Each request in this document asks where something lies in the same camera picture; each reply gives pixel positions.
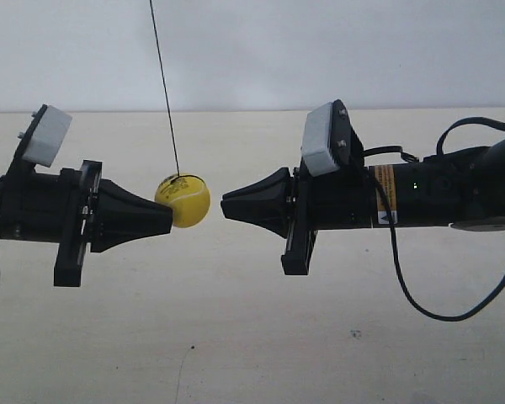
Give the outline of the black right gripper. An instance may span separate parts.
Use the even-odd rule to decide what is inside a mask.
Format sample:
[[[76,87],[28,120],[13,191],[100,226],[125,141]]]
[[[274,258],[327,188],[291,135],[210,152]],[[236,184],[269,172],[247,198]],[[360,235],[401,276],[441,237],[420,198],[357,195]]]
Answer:
[[[312,177],[301,159],[221,198],[226,219],[262,227],[285,238],[287,276],[307,276],[317,233],[371,226],[364,147],[346,105],[332,102],[331,149],[336,172]]]

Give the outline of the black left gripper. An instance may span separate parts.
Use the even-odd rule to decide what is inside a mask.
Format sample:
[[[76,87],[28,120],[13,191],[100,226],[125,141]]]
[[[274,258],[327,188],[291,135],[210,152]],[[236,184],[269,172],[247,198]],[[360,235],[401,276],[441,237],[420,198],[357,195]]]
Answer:
[[[78,287],[89,240],[90,252],[102,253],[123,243],[169,234],[173,211],[111,180],[101,180],[101,162],[85,160],[79,169],[38,173],[39,164],[26,162],[22,153],[39,110],[19,134],[12,161],[0,177],[0,239],[56,243],[53,285]]]

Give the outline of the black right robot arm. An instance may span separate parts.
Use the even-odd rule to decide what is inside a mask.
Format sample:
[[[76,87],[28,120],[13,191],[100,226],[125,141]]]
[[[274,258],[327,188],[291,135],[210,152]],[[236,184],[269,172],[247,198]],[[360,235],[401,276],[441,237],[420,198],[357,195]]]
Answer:
[[[470,117],[470,125],[505,132],[505,122]],[[297,167],[221,198],[225,218],[262,227],[286,241],[288,275],[305,275],[319,231],[452,226],[505,230],[505,139],[493,146],[429,157],[402,152],[398,164],[369,166],[344,103],[334,100],[306,116]]]

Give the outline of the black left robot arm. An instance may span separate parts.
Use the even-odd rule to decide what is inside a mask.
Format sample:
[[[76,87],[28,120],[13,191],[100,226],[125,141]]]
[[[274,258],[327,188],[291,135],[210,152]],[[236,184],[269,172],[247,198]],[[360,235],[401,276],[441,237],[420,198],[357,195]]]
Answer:
[[[102,176],[103,164],[39,173],[50,167],[72,117],[44,104],[32,114],[5,174],[0,176],[0,240],[55,243],[56,287],[78,287],[87,252],[168,234],[173,211]]]

